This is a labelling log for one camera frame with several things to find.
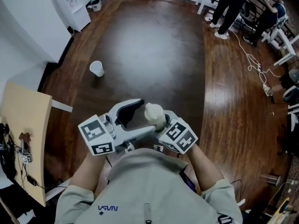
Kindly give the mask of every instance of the black baseboard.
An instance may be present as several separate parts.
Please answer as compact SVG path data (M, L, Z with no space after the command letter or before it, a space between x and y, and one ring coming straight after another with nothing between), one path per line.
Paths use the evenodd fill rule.
M47 63L46 69L43 72L42 79L41 79L41 81L39 83L39 86L38 86L38 89L37 89L38 92L42 92L43 85L46 82L47 76L50 75L55 69L61 67L62 63L64 62L65 56L66 56L67 52L69 51L73 41L74 41L74 37L71 36L71 38L70 38L69 42L67 43L67 45L66 45L66 47L65 47L58 63L52 63L52 62Z

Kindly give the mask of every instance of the white sneaker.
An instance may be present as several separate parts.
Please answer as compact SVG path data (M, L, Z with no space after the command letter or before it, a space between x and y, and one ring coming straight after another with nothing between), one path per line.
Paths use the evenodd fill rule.
M225 34L220 35L218 32L215 32L214 35L223 40L226 40L228 38Z
M210 23L210 27L212 27L212 28L219 28L219 27L221 27L221 24L218 22L217 24L214 24L214 23Z
M250 44L250 45L253 44L253 42L251 42L251 41L249 40L249 38L247 38L247 37L245 37L245 36L243 36L242 38L243 38L243 40L244 40L246 43L248 43L248 44Z
M266 93L266 96L272 96L273 94L270 94L269 93L269 90L270 90L271 88L269 87L269 86L267 86L266 84L263 84L263 90L265 91L265 93Z

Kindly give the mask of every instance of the cable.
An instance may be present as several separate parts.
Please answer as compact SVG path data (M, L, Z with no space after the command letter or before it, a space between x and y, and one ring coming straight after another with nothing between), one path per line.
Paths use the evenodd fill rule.
M291 183L291 182L285 182L283 184L281 184L280 188L278 189L278 191L274 194L274 196L271 198L271 200L269 201L268 205L270 205L271 201L273 200L273 198L276 196L276 194L279 192L279 190L282 188L283 185L285 185L286 183Z
M21 149L21 147L17 146L16 144L14 144L14 148L19 148L19 150ZM19 168L20 168L20 174L21 174L21 181L22 181L22 184L21 184L21 187L25 189L25 183L24 183L24 180L25 180L25 177L27 176L27 174L25 174L25 176L23 177L23 167L24 167L24 163L22 164L22 168L21 168L21 165L20 165L20 158L19 158L19 155L17 154L17 159L18 159L18 164L19 164Z
M74 35L74 34L75 34L75 29L72 28L70 24L68 24L68 23L66 23L66 24L67 24L71 29L73 29L73 33L70 33L70 32L69 32L69 33L70 33L71 35Z
M241 182L240 200L238 201L238 202L240 202L240 201L242 200L242 192L243 192L243 186L244 186L242 180L241 180L241 179L237 179L237 180L235 180L235 181L232 181L230 184L234 184L234 183L237 182L237 181L240 181L240 182Z
M112 167L111 162L109 161L108 157L106 156L106 160L109 163L110 167Z
M67 188L67 187L65 187L65 186L53 186L53 187L42 187L41 185L39 185L38 183L37 183L37 186L38 187L40 187L40 188L42 188L42 189L53 189L53 188Z
M271 74L272 74L273 76L275 76L275 77L277 77L277 78L280 78L280 76L276 76L276 75L274 75L273 72L272 72L270 69L268 69L267 71L261 71L261 64L258 62L258 60L256 60L256 59L254 58L253 55L248 54L248 53L244 50L244 48L241 46L240 39L238 38L238 36L236 35L236 33L234 33L234 35L235 35L236 38L238 39L238 41L239 41L239 46L242 48L242 50L243 50L244 53L246 54L246 58L247 58L247 60L249 61L250 66L247 68L249 71L251 71L252 68L256 69L257 72L258 72L258 76L260 77L260 80L262 81L263 84L266 84L266 83L267 83L267 78L266 78L265 74L268 73L268 71L270 71Z

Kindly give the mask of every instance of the chair leg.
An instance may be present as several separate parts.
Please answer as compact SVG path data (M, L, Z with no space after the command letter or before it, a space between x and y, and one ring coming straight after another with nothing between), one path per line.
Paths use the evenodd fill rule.
M256 13L254 15L254 18L253 18L253 25L256 27L256 23L257 23L257 20L256 20ZM252 36L252 32L253 32L253 27L251 27L251 31L250 31L250 37Z
M241 17L241 22L240 22L240 26L239 26L239 31L238 31L238 34L240 34L240 30L241 30L242 21L243 21L243 18Z

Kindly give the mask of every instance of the wooden table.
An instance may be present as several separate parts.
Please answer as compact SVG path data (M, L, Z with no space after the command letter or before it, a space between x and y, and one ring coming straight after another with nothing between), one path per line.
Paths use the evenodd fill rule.
M21 146L19 135L30 133L31 142L29 144L32 162L26 164L28 175L33 177L38 185L44 187L43 179L43 155L45 136L49 120L51 107L57 107L71 112L72 107L53 101L52 97L36 91L24 89L14 83L7 83L5 86L2 103L0 107L0 116L2 123L8 124L10 135L15 144ZM49 199L49 194L39 186L33 186L25 177L25 169L22 169L22 159L15 151L15 169L17 170L16 182L32 196L41 205L45 206Z

